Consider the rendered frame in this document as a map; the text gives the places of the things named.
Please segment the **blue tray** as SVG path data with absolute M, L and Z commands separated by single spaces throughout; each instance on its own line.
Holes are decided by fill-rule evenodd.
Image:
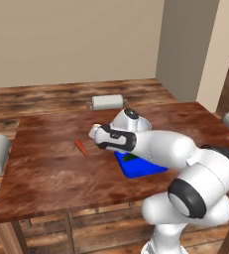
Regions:
M 168 168 L 152 164 L 151 162 L 148 162 L 139 157 L 129 162 L 123 162 L 122 157 L 126 154 L 129 153 L 114 153 L 115 158 L 123 172 L 123 175 L 128 179 L 150 176 L 158 173 L 163 173 L 168 170 Z

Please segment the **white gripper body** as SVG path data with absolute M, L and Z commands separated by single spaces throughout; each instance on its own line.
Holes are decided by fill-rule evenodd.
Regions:
M 91 129 L 90 129 L 90 131 L 89 131 L 89 133 L 88 133 L 88 136 L 91 138 L 91 139 L 93 139 L 93 140 L 97 140 L 98 139 L 98 136 L 99 136 L 99 131 L 98 131 L 98 129 L 101 127 L 101 125 L 100 124 L 94 124 L 92 127 L 91 127 Z

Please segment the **green vegetable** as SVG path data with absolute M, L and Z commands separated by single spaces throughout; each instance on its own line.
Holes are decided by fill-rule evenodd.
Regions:
M 135 160 L 137 159 L 138 157 L 133 155 L 133 154 L 126 154 L 122 157 L 122 161 L 123 162 L 129 162 L 129 161 L 132 161 L 132 160 Z

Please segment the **orange carrot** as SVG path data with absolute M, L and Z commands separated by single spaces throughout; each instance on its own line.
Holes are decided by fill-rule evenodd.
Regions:
M 86 157 L 88 157 L 88 152 L 85 149 L 84 145 L 82 144 L 82 142 L 79 139 L 75 139 L 74 140 L 74 144 L 75 146 L 78 148 L 78 150 Z

